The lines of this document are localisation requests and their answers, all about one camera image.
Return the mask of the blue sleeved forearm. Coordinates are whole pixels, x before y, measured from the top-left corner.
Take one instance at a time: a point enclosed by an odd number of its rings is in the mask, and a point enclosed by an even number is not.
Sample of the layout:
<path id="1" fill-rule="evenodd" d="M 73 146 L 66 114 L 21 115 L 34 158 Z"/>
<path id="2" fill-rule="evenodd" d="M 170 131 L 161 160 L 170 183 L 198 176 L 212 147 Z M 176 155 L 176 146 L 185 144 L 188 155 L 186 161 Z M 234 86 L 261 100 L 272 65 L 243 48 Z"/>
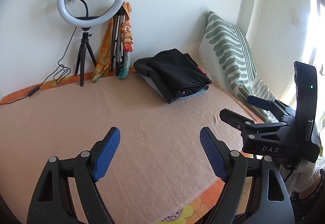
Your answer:
<path id="1" fill-rule="evenodd" d="M 297 192 L 290 197 L 295 223 L 324 223 L 324 169 L 317 188 L 305 198 Z"/>

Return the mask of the white gloved hand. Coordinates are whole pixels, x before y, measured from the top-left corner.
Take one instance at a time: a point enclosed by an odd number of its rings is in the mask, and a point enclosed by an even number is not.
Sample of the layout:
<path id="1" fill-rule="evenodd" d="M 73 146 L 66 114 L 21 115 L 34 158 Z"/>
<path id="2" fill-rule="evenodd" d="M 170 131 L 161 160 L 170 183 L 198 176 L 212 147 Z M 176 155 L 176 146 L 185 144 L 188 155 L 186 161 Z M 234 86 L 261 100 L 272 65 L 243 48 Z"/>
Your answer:
<path id="1" fill-rule="evenodd" d="M 315 163 L 302 159 L 285 182 L 288 193 L 293 191 L 300 193 L 309 189 L 316 182 L 321 169 L 324 169 L 324 157 L 319 156 Z"/>

